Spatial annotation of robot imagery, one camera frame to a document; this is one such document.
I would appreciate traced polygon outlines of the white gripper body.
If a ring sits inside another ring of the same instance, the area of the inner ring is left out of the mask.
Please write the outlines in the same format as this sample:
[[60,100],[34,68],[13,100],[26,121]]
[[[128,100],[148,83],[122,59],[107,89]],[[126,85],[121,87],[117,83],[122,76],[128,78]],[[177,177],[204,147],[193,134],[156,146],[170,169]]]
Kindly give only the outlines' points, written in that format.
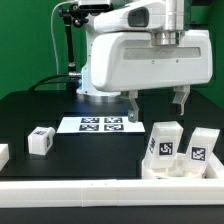
[[201,84],[211,76],[206,30],[186,32],[176,46],[154,46],[148,32],[103,34],[92,46],[91,81],[104,92]]

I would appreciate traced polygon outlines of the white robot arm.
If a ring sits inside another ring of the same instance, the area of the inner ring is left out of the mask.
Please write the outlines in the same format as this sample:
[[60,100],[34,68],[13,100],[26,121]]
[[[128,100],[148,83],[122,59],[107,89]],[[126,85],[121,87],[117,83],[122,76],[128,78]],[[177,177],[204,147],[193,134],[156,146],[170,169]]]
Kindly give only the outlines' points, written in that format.
[[86,14],[87,62],[79,93],[100,102],[124,94],[128,118],[143,89],[172,87],[183,107],[194,84],[213,72],[209,32],[190,27],[191,0],[135,0],[115,9],[114,0],[79,0]]

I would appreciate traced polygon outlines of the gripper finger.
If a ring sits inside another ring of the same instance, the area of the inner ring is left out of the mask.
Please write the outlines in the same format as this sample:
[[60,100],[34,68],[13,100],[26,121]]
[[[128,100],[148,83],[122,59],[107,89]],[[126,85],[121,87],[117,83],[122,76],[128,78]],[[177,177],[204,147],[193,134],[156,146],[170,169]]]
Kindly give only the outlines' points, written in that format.
[[172,101],[172,108],[177,115],[182,116],[184,114],[185,103],[190,94],[190,86],[175,86],[173,90],[175,95]]
[[138,98],[138,92],[135,90],[128,92],[128,120],[130,122],[137,122],[139,117],[139,107],[136,99]]

